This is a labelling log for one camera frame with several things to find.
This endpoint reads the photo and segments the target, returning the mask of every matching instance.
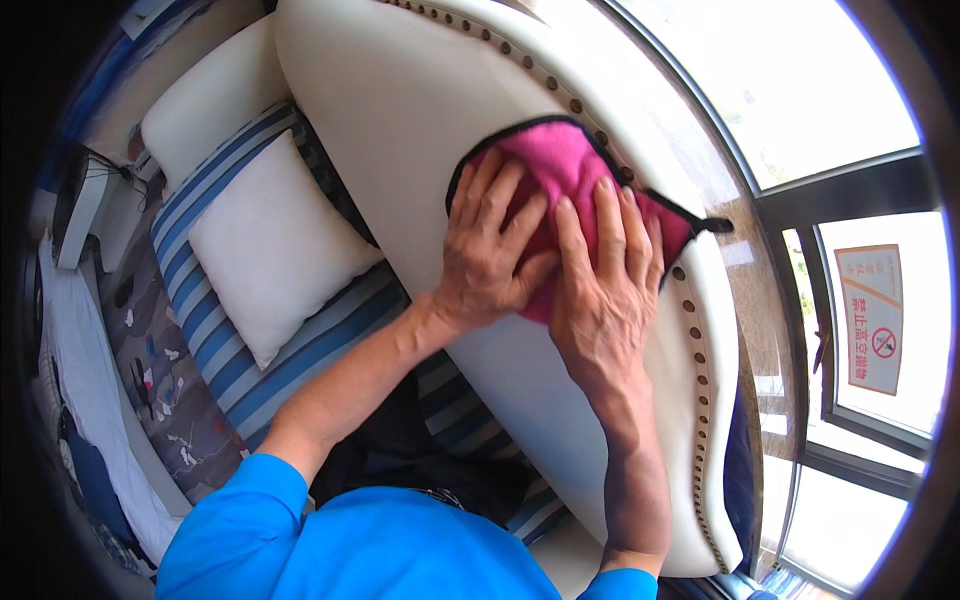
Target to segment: white pillow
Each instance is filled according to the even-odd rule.
[[[189,239],[261,370],[303,321],[383,259],[326,199],[290,130],[220,192]]]

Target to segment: prohibition symbol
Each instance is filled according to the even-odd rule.
[[[890,358],[897,349],[897,338],[894,337],[893,331],[886,327],[881,327],[877,331],[874,331],[871,346],[874,347],[874,354],[880,358]]]

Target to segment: blue striped cushion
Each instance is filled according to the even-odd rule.
[[[530,469],[532,483],[523,506],[507,523],[510,533],[530,544],[570,514],[446,352],[420,363],[414,375],[420,384],[420,412],[440,446],[452,454],[518,460]]]
[[[267,109],[218,148],[167,199],[151,227],[163,285],[187,346],[228,422],[251,450],[263,441],[276,409],[290,394],[392,321],[410,302],[390,266],[381,262],[308,319],[266,371],[255,365],[190,248],[187,233],[233,177],[287,129],[293,130],[300,155],[327,198],[375,244],[316,134],[286,103]],[[420,408],[442,447],[459,454],[515,458],[533,472],[527,501],[509,523],[511,533],[530,543],[569,514],[445,352],[424,361],[416,375]]]

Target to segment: warning sign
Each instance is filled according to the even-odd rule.
[[[897,244],[835,251],[843,282],[850,384],[897,395],[903,279]]]

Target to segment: pink microfiber towel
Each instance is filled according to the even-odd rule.
[[[558,249],[554,210],[557,200],[563,194],[569,196],[577,207],[590,259],[596,264],[597,226],[593,188],[604,176],[611,177],[618,185],[627,184],[623,173],[616,168],[603,146],[579,123],[565,115],[541,117],[496,133],[480,142],[460,161],[447,192],[447,213],[463,167],[467,163],[479,166],[486,151],[493,147],[504,154],[505,160],[519,156],[527,163],[527,173],[516,189],[507,210],[506,222],[509,223],[516,212],[541,188],[546,191],[549,201],[547,218],[530,239],[530,244],[520,258],[520,264],[540,252]],[[635,193],[644,219],[654,215],[660,217],[663,261],[668,267],[677,259],[687,242],[701,230],[732,230],[730,221],[699,219],[652,190]],[[552,277],[534,294],[519,314],[531,321],[548,324],[553,312],[555,285],[556,278]]]

